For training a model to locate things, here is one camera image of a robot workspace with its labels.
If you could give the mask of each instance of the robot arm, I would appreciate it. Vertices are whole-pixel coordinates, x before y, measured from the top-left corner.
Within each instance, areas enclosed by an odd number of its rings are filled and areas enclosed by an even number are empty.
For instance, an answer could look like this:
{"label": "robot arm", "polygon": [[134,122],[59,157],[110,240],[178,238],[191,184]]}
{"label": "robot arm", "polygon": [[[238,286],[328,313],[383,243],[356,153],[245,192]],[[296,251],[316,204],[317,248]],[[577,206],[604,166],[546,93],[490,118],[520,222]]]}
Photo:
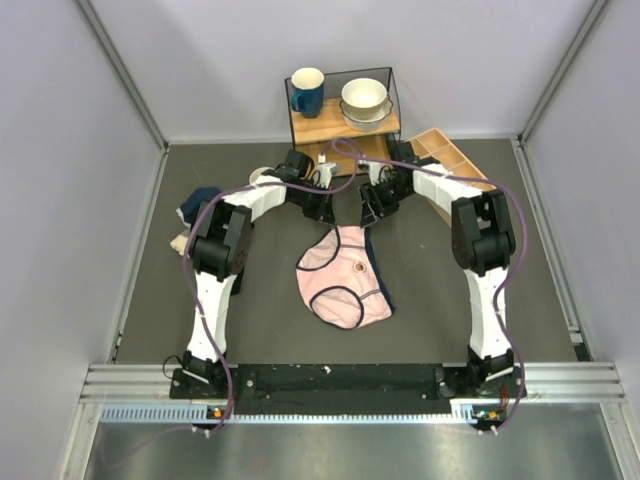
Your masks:
{"label": "robot arm", "polygon": [[[452,250],[469,284],[472,332],[469,368],[476,383],[491,381],[513,371],[513,352],[496,318],[493,298],[507,275],[515,251],[506,198],[500,191],[482,190],[447,178],[450,174],[431,158],[408,156],[413,165],[427,166],[442,177],[418,170],[397,169],[381,180],[380,164],[370,170],[370,183],[360,187],[362,226],[399,209],[413,193],[431,200],[451,217]],[[504,292],[498,298],[505,319]]]}
{"label": "robot arm", "polygon": [[[222,205],[216,205],[210,218],[204,222],[206,231],[201,229],[202,235],[199,232],[192,249],[198,300],[206,313],[204,321],[222,353],[227,350],[225,329],[229,297],[234,283],[242,280],[251,240],[251,224],[272,208],[282,205],[286,199],[287,189],[284,186],[258,188],[266,182],[282,180],[270,175],[260,176],[254,183],[254,190],[229,195]],[[227,215],[230,216],[225,229]],[[187,349],[197,358],[210,359],[214,363],[218,360],[197,307]]]}
{"label": "robot arm", "polygon": [[[414,171],[413,188],[452,218],[453,254],[464,269],[471,298],[470,356],[481,368],[482,380],[491,381],[513,371],[511,346],[493,305],[515,250],[506,200],[501,192],[483,192],[447,178],[449,172],[442,165],[429,165],[429,170],[444,176]],[[488,225],[481,228],[480,222]],[[505,319],[504,291],[498,297],[498,308]]]}
{"label": "robot arm", "polygon": [[[289,201],[301,206],[308,218],[334,223],[331,196],[287,189],[284,185],[259,186],[263,183],[286,181],[315,189],[328,189],[336,165],[320,165],[314,171],[314,177],[317,178],[304,180],[310,162],[311,159],[306,155],[289,151],[284,164],[258,177],[253,183],[255,189],[225,197],[202,222],[189,252],[196,271],[198,300],[206,314],[205,319],[202,319],[196,307],[193,333],[187,347],[188,358],[196,359],[196,370],[202,371],[202,362],[212,364],[218,360],[206,335],[203,320],[220,352],[226,352],[225,327],[229,298],[240,290],[253,222],[272,208]],[[200,206],[198,217],[205,207],[206,203]]]}

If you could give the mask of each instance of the white bowl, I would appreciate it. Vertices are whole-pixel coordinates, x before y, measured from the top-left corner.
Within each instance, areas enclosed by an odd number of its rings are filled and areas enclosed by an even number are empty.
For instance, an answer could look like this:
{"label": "white bowl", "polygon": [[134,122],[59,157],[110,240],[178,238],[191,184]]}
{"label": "white bowl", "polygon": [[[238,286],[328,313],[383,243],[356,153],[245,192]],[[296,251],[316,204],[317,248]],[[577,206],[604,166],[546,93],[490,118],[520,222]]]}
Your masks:
{"label": "white bowl", "polygon": [[372,78],[356,78],[342,87],[342,100],[353,117],[369,118],[387,100],[387,89]]}
{"label": "white bowl", "polygon": [[344,102],[340,102],[340,108],[342,109],[342,118],[344,118],[347,125],[354,130],[360,130],[361,132],[372,132],[377,130],[391,114],[391,111],[393,110],[393,102],[387,99],[382,106],[378,108],[378,114],[369,120],[353,118],[349,115],[349,106]]}

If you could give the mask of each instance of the white panel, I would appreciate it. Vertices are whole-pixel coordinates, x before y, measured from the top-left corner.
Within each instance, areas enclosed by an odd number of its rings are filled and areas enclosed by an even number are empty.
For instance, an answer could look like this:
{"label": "white panel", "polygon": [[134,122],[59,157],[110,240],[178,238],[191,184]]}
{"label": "white panel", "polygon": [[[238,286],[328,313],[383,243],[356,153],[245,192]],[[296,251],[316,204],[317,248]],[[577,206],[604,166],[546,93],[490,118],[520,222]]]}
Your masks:
{"label": "white panel", "polygon": [[581,317],[640,414],[640,3],[612,2],[531,143]]}
{"label": "white panel", "polygon": [[407,133],[518,132],[591,0],[94,0],[162,132],[289,138],[283,79],[392,66]]}
{"label": "white panel", "polygon": [[73,2],[1,2],[0,61],[0,478],[53,478],[159,157]]}

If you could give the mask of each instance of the pink fabric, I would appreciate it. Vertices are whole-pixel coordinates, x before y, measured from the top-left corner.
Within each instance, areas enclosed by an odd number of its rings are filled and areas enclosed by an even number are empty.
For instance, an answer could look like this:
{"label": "pink fabric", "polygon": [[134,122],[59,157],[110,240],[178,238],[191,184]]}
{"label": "pink fabric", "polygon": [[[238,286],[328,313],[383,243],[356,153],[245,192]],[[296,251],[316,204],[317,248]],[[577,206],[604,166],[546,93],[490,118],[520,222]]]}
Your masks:
{"label": "pink fabric", "polygon": [[331,230],[298,262],[298,287],[305,305],[325,322],[343,329],[391,316],[392,306],[371,260],[365,248],[365,229]]}

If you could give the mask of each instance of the wooden shelf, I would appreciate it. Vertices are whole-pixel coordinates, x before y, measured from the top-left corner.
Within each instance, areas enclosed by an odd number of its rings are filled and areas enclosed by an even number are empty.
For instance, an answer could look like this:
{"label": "wooden shelf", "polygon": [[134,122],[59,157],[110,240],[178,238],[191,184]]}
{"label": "wooden shelf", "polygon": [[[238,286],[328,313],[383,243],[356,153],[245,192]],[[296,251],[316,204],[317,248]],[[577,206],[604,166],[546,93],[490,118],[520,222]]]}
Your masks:
{"label": "wooden shelf", "polygon": [[400,131],[400,122],[395,107],[377,130],[361,132],[344,122],[339,98],[325,99],[320,115],[304,118],[301,113],[291,111],[293,135],[296,146],[316,142],[327,142],[337,137],[364,137]]}
{"label": "wooden shelf", "polygon": [[[369,135],[366,137],[360,137],[355,142],[360,145],[360,148],[364,153],[373,158],[390,158],[387,144],[384,141],[383,135]],[[307,145],[297,145],[296,150],[309,155],[314,162],[318,161],[318,155],[322,150],[322,147],[327,142],[316,142]],[[335,162],[340,165],[340,173],[336,177],[345,177],[353,173],[354,162],[352,158],[345,157],[336,153],[332,148],[327,150],[327,162]]]}

